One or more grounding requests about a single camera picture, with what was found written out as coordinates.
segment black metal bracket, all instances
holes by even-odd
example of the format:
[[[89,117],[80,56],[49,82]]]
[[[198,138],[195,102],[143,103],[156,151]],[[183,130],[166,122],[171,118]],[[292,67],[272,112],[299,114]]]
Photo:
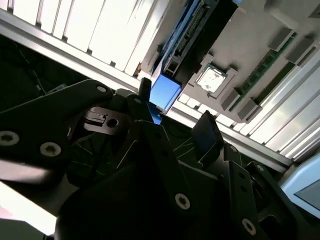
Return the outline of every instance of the black metal bracket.
[[[0,113],[0,179],[59,181],[71,156],[70,138],[83,114],[113,92],[85,80]]]

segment black cable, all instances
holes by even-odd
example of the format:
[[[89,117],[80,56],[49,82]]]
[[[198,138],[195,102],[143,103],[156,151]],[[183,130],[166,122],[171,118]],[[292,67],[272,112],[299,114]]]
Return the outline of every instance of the black cable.
[[[100,164],[103,160],[103,156],[105,155],[105,151],[107,149],[108,142],[109,142],[109,136],[105,136],[103,143],[101,145],[100,151],[97,154],[92,152],[93,154],[95,154],[95,158],[94,158],[91,172],[87,178],[86,185],[89,185],[95,179],[96,171],[98,170],[98,167],[100,166]],[[89,141],[89,143],[90,143],[91,150],[94,151],[94,146],[93,146],[92,140]]]

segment blue light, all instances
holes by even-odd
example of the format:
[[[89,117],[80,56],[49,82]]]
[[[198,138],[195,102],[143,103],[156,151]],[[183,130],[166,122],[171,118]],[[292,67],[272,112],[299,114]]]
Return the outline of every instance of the blue light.
[[[181,85],[160,74],[151,89],[150,102],[167,111],[181,91]]]

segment blue component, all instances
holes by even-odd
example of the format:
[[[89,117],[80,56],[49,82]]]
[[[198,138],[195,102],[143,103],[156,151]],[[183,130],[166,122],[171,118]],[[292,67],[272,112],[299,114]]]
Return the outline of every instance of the blue component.
[[[160,74],[151,88],[150,102],[168,111],[181,90],[179,83]]]
[[[197,8],[197,6],[200,3],[201,3],[200,0],[194,0],[188,9],[188,12],[186,12],[186,14],[183,13],[183,15],[185,15],[184,19],[181,19],[182,21],[180,20],[180,22],[176,26],[176,29],[174,30],[174,32],[171,36],[171,39],[169,40],[169,42],[166,43],[167,46],[165,46],[166,47],[165,49],[168,49],[168,50],[163,55],[163,59],[165,59],[165,61],[172,53],[172,49],[175,47],[175,44],[178,41],[180,35],[183,34],[183,31],[187,27],[187,25],[192,17],[192,14],[194,13],[194,10]]]
[[[153,122],[155,124],[161,124],[162,117],[160,115],[160,110],[157,108],[157,106],[152,103],[149,103],[149,110],[150,110]]]

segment screw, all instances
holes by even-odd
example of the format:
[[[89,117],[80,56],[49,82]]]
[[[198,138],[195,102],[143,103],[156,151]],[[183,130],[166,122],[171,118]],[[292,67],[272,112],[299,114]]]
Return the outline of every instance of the screw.
[[[189,199],[182,193],[177,193],[175,195],[175,202],[183,210],[188,210],[190,208]]]
[[[264,168],[260,165],[257,165],[256,168],[260,171],[260,172],[263,172],[264,171]]]
[[[40,146],[40,153],[46,157],[55,157],[61,153],[61,147],[54,142],[45,142]]]
[[[142,104],[142,101],[139,98],[134,99],[138,104]]]
[[[242,225],[245,228],[245,230],[252,236],[256,235],[257,231],[256,231],[256,227],[253,225],[253,223],[244,218],[242,219]]]
[[[20,141],[19,135],[13,131],[0,131],[0,146],[12,146]]]
[[[103,93],[107,91],[103,86],[97,86],[96,89],[98,89],[100,92],[103,92]]]
[[[235,153],[237,152],[237,149],[234,146],[230,146],[230,149]]]

